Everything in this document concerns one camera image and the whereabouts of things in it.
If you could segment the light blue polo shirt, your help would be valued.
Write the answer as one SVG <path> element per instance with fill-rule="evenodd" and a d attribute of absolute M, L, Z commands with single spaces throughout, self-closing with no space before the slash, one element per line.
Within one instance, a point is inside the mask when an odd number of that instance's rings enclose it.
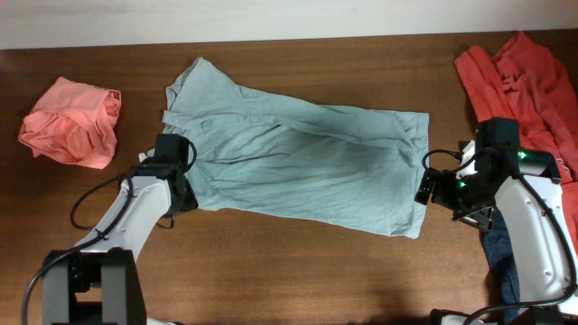
<path fill-rule="evenodd" d="M 419 236 L 426 113 L 316 105 L 241 86 L 204 59 L 166 97 L 166 131 L 198 152 L 187 176 L 202 209 Z"/>

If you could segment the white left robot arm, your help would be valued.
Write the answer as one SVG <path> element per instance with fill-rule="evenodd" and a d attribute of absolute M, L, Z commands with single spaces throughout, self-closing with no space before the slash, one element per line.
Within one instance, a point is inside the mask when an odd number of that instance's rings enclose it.
<path fill-rule="evenodd" d="M 195 209 L 177 162 L 147 160 L 122 175 L 117 198 L 74 247 L 50 252 L 42 281 L 45 324 L 152 324 L 136 261 L 158 221 Z"/>

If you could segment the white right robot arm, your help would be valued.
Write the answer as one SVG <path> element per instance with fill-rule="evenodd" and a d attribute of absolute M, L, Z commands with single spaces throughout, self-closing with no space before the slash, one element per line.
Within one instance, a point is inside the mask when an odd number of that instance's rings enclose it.
<path fill-rule="evenodd" d="M 454 170 L 424 168 L 417 202 L 438 204 L 452 218 L 482 231 L 505 221 L 520 299 L 481 308 L 463 319 L 472 324 L 494 311 L 518 310 L 517 324 L 577 322 L 577 256 L 562 210 L 562 188 L 550 153 L 519 146 L 473 146 L 452 153 Z"/>

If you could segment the dark navy garment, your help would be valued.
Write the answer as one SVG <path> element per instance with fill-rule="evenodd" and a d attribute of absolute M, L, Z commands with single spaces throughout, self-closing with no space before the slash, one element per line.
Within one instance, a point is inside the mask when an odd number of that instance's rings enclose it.
<path fill-rule="evenodd" d="M 492 230 L 480 233 L 480 242 L 495 287 L 491 304 L 519 302 L 516 263 L 508 229 L 499 211 L 493 214 Z"/>

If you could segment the red-orange shirt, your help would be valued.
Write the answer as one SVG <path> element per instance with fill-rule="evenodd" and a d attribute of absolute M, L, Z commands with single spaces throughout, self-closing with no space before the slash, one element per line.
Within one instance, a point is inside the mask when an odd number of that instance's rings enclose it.
<path fill-rule="evenodd" d="M 577 244 L 577 96 L 552 52 L 523 32 L 493 56 L 472 46 L 454 61 L 477 120 L 516 119 L 523 147 L 551 153 L 561 174 L 564 218 Z"/>

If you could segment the crumpled salmon pink shirt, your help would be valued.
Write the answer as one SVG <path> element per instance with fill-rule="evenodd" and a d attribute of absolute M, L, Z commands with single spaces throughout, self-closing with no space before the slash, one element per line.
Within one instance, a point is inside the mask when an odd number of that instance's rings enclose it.
<path fill-rule="evenodd" d="M 104 169 L 116 151 L 121 92 L 58 78 L 23 118 L 18 140 L 56 162 Z"/>

